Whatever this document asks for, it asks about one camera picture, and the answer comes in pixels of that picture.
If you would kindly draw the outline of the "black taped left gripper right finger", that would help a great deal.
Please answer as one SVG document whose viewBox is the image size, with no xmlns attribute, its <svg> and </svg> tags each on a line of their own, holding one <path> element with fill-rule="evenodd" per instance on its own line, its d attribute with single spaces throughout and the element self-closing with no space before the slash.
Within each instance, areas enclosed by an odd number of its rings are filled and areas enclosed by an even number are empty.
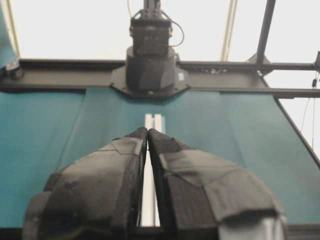
<svg viewBox="0 0 320 240">
<path fill-rule="evenodd" d="M 248 169 L 148 131 L 160 223 L 181 240 L 286 240 L 283 208 Z"/>
</svg>

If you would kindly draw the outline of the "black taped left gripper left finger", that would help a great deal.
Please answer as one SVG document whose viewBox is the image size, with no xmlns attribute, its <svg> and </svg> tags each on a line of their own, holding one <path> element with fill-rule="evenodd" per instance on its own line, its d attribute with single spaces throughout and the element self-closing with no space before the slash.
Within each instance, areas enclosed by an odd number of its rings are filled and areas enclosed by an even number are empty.
<svg viewBox="0 0 320 240">
<path fill-rule="evenodd" d="M 29 202 L 24 240 L 126 240 L 140 223 L 147 129 L 128 135 L 53 172 Z"/>
</svg>

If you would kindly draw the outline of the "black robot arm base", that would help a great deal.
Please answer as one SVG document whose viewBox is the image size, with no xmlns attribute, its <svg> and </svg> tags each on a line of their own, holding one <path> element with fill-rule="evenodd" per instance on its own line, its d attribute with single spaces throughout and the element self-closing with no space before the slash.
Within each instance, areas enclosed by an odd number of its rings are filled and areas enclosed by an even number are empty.
<svg viewBox="0 0 320 240">
<path fill-rule="evenodd" d="M 173 20 L 159 0 L 145 0 L 130 19 L 132 46 L 123 67 L 111 74 L 111 87 L 137 99 L 167 99 L 190 88 L 189 73 L 178 67 L 169 44 Z"/>
</svg>

